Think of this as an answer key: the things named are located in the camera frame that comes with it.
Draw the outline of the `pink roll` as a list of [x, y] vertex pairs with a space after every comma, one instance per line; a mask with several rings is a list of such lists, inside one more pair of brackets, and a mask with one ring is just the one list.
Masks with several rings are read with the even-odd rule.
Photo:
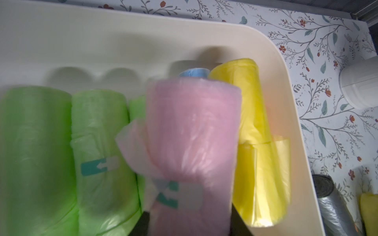
[[231, 228], [241, 90], [202, 78], [147, 85], [146, 117], [116, 143], [145, 179], [150, 236], [227, 236]]

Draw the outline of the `white blue labelled roll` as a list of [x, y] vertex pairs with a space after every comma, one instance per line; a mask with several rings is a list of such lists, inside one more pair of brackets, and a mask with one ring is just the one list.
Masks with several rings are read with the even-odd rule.
[[192, 68], [181, 72], [179, 77], [195, 77], [207, 79], [210, 74], [210, 70], [206, 68]]

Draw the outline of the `light green roll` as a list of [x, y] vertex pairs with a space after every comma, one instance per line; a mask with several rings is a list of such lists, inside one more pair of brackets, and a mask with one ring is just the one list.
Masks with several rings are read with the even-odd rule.
[[75, 236], [71, 95], [11, 88], [1, 98], [1, 235]]
[[137, 177], [115, 142], [129, 123], [123, 94], [104, 89], [72, 98], [79, 235], [127, 236], [141, 217]]

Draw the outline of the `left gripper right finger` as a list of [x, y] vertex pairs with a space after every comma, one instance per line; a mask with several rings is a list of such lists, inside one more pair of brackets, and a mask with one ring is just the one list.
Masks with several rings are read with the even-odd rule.
[[230, 236], [253, 236], [245, 225], [234, 205], [232, 205]]

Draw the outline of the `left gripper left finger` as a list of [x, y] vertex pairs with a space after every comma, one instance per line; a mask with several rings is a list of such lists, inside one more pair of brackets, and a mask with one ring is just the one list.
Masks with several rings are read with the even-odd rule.
[[129, 233], [129, 236], [148, 236], [148, 228], [150, 222], [150, 214], [143, 212], [135, 227]]

